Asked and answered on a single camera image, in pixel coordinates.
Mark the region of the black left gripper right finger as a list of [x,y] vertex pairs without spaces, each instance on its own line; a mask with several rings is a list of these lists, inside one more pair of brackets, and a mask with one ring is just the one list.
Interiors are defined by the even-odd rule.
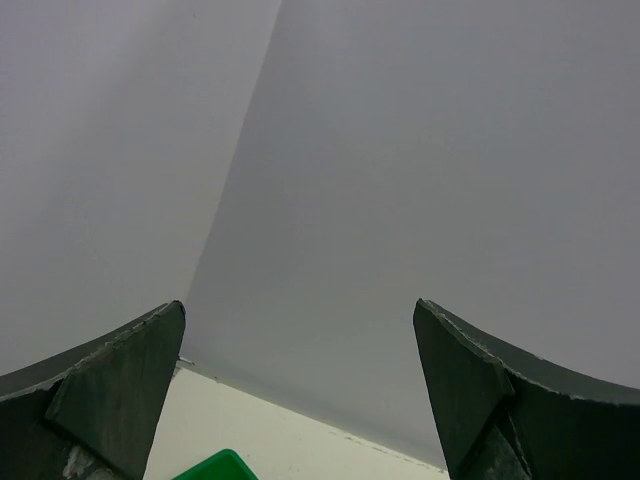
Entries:
[[639,392],[418,300],[413,325],[452,479],[636,479]]

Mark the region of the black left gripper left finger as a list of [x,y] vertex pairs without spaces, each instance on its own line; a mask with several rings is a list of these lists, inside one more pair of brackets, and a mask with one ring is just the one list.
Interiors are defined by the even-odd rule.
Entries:
[[143,478],[185,327],[174,300],[2,375],[2,478]]

